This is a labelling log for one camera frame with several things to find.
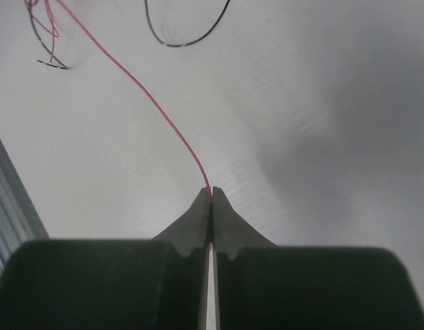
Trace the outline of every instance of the tangled red wire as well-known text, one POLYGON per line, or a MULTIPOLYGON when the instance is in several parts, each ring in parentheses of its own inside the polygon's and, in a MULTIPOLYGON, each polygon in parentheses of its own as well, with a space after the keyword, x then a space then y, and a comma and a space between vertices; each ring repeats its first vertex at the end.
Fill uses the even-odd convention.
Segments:
MULTIPOLYGON (((118 60, 116 60, 99 42, 98 40, 93 36, 92 33, 83 25, 83 23, 78 19, 78 17, 68 8, 67 5, 65 5, 62 0, 56 0, 57 3, 67 12, 67 14, 80 26, 80 28, 84 31, 84 33, 96 44, 97 48, 107 57, 111 62, 113 62, 119 69, 121 69, 148 97, 148 99, 155 105, 155 107, 158 109, 158 111, 161 113, 163 118, 167 121, 167 123, 170 125, 172 130, 178 135, 179 139, 183 142, 184 146, 187 148, 191 156, 193 157, 194 161, 197 163, 197 166, 203 176, 205 187, 207 188, 208 195, 210 197, 210 200, 212 200, 212 189, 209 184, 209 180, 207 178, 207 175, 205 173, 204 167, 202 163, 200 162, 197 154, 192 149, 189 142, 185 139, 183 134, 179 131, 179 129, 175 126, 173 121, 169 118, 167 113, 163 110, 163 108, 158 104, 156 99, 150 94, 150 92, 143 86, 143 84, 132 75, 130 71, 128 71, 118 60)), ((25 7, 30 11, 30 6, 34 7, 39 4, 39 0, 34 0, 34 2, 30 5, 30 0, 24 0, 25 7)), ((41 26, 46 32, 52 35, 52 52, 51 52, 51 58, 50 62, 53 59, 54 56, 54 46, 56 43, 56 38, 59 37, 59 32, 56 29, 56 26, 54 25, 54 16, 51 9, 51 6, 49 4, 49 0, 44 0, 45 4, 45 10, 47 13, 47 17, 49 19, 49 22, 52 26, 51 30, 45 27, 36 17, 33 16, 34 20, 41 26)))

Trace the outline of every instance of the black wire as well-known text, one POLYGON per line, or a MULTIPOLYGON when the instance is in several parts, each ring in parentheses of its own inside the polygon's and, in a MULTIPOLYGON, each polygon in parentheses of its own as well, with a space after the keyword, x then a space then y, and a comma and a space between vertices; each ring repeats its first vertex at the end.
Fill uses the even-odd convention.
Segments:
POLYGON ((37 39, 39 40, 39 42, 41 43, 41 45, 42 45, 42 47, 44 47, 44 49, 47 51, 47 53, 50 55, 50 57, 51 58, 53 58, 54 60, 56 60, 56 62, 57 63, 59 63, 59 65, 54 65, 54 64, 50 64, 50 63, 46 63, 46 62, 44 62, 44 61, 41 61, 41 60, 38 60, 38 62, 39 63, 42 63, 42 64, 46 64, 46 65, 48 65, 48 66, 50 66, 50 67, 56 67, 56 68, 58 68, 58 69, 64 69, 64 70, 67 70, 67 69, 69 69, 69 67, 68 66, 66 66, 65 64, 63 64, 57 57, 56 57, 56 55, 54 55, 53 54, 53 52, 45 45, 45 43, 43 42, 43 40, 42 40, 42 38, 41 38, 41 35, 39 34, 39 32, 38 32, 38 29, 36 29, 36 22, 34 21, 34 16, 33 16, 33 11, 32 11, 32 9, 33 9, 33 0, 29 0, 28 1, 28 4, 29 4, 29 6, 28 6, 28 12, 29 12, 29 14, 30 14, 30 23, 32 24, 32 29, 33 29, 33 32, 34 32, 34 34, 36 35, 36 37, 37 37, 37 39))
POLYGON ((229 3, 230 3, 230 0, 227 0, 227 2, 225 3, 224 9, 221 12, 221 14, 219 15, 218 19, 214 22, 212 27, 202 37, 195 39, 193 41, 190 41, 189 43, 180 43, 180 44, 165 43, 164 41, 162 41, 158 37, 157 33, 155 32, 155 30, 152 26, 152 23, 150 22, 148 0, 144 0, 144 8, 146 10, 146 19, 148 21, 149 29, 152 32, 152 35, 155 37, 155 39, 158 40, 159 43, 161 43, 162 45, 166 45, 168 47, 185 47, 185 46, 191 46, 191 45, 194 45, 195 43, 198 43, 199 41, 203 40, 206 36, 208 36, 210 33, 212 33, 212 31, 215 29, 215 27, 219 24, 219 21, 223 18, 229 3))

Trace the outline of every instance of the curved black wire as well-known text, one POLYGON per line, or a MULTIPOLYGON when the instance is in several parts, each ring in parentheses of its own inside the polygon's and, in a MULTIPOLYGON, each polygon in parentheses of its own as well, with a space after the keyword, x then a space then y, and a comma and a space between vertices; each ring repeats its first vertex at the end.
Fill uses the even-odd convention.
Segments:
POLYGON ((57 63, 59 63, 59 65, 54 65, 54 64, 51 64, 51 63, 47 63, 47 62, 44 62, 44 61, 42 61, 42 60, 38 60, 38 62, 39 63, 42 63, 42 64, 46 64, 46 65, 48 65, 49 67, 56 67, 56 68, 58 68, 58 69, 64 69, 64 70, 68 70, 69 69, 69 67, 68 66, 66 66, 65 64, 63 64, 57 57, 56 57, 56 55, 54 55, 53 53, 52 53, 52 51, 51 50, 49 50, 49 48, 45 45, 45 43, 43 42, 43 40, 42 40, 42 38, 41 38, 41 35, 39 34, 39 32, 38 32, 38 29, 36 29, 36 22, 34 21, 34 16, 33 16, 33 11, 32 11, 32 9, 33 9, 33 1, 34 0, 29 0, 28 1, 28 4, 29 4, 29 6, 28 6, 28 13, 30 14, 30 23, 32 24, 32 29, 33 29, 33 32, 34 32, 34 34, 36 35, 36 37, 37 37, 37 39, 39 40, 39 42, 41 43, 41 45, 42 45, 42 47, 44 47, 44 49, 47 51, 47 53, 54 59, 54 60, 56 60, 56 62, 57 63))
POLYGON ((185 47, 185 46, 191 46, 194 45, 195 43, 198 43, 199 41, 203 40, 206 36, 208 36, 210 33, 212 33, 212 31, 215 29, 215 27, 219 24, 219 21, 223 18, 225 11, 227 10, 227 7, 230 3, 230 0, 227 0, 227 2, 225 3, 224 9, 221 12, 221 14, 219 15, 218 19, 214 22, 214 24, 212 25, 212 27, 200 38, 195 39, 193 41, 190 41, 189 43, 180 43, 180 44, 171 44, 171 43, 165 43, 164 41, 162 41, 157 33, 155 32, 152 23, 150 22, 150 17, 149 17, 149 7, 148 7, 148 0, 144 0, 144 8, 146 11, 146 19, 148 21, 148 26, 150 31, 152 32, 152 35, 155 37, 155 39, 157 39, 157 41, 159 43, 161 43, 162 45, 166 45, 168 47, 185 47))

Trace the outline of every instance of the black cable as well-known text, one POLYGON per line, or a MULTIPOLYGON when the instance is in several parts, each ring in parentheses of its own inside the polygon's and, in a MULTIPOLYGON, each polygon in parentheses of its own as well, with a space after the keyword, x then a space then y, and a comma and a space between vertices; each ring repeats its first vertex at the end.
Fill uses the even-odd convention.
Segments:
POLYGON ((46 63, 46 62, 44 62, 44 61, 41 61, 41 60, 38 60, 38 62, 39 63, 42 63, 42 64, 46 64, 46 65, 48 65, 48 66, 50 66, 50 67, 56 67, 56 68, 58 68, 58 69, 64 69, 64 70, 67 70, 67 69, 69 69, 69 67, 68 66, 66 66, 65 64, 63 64, 57 57, 56 57, 56 55, 54 55, 53 54, 53 52, 45 45, 45 43, 43 42, 43 40, 42 40, 42 38, 41 38, 41 35, 39 34, 39 32, 38 32, 38 29, 36 29, 36 22, 34 21, 34 16, 33 16, 33 11, 32 11, 32 9, 33 9, 33 1, 34 0, 29 0, 28 1, 28 13, 29 13, 29 15, 30 15, 30 23, 32 24, 32 29, 33 29, 33 32, 34 32, 34 34, 36 35, 36 37, 37 37, 37 39, 39 40, 39 42, 41 43, 41 45, 42 45, 42 47, 44 47, 44 49, 47 51, 47 53, 50 55, 50 57, 51 58, 53 58, 54 60, 56 60, 56 62, 59 64, 59 65, 54 65, 54 64, 50 64, 50 63, 46 63))
POLYGON ((199 41, 203 40, 206 36, 208 36, 210 33, 212 33, 212 31, 215 29, 215 27, 219 24, 219 21, 223 18, 229 3, 230 3, 230 0, 227 0, 227 2, 225 3, 224 9, 221 12, 221 14, 219 15, 218 19, 214 22, 212 27, 202 37, 195 39, 193 41, 190 41, 189 43, 180 43, 180 44, 165 43, 164 41, 162 41, 158 37, 157 33, 155 32, 155 30, 152 26, 152 23, 150 22, 148 0, 144 0, 144 8, 145 8, 145 11, 146 11, 146 19, 148 21, 149 29, 152 32, 152 35, 155 37, 155 39, 158 40, 159 43, 161 43, 162 45, 166 45, 168 47, 185 47, 185 46, 191 46, 191 45, 194 45, 195 43, 198 43, 199 41))

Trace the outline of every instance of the white surface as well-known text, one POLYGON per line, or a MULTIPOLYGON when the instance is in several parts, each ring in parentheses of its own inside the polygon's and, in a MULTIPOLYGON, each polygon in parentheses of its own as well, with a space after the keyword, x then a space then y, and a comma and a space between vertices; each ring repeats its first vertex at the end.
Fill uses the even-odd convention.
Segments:
MULTIPOLYGON (((183 42, 225 1, 150 2, 161 35, 183 42)), ((67 3, 256 229, 279 244, 390 248, 424 303, 424 1, 232 0, 184 49, 153 40, 142 1, 67 3)), ((22 0, 0 1, 1 139, 53 237, 151 237, 190 205, 199 171, 55 12, 71 71, 38 64, 22 0)))

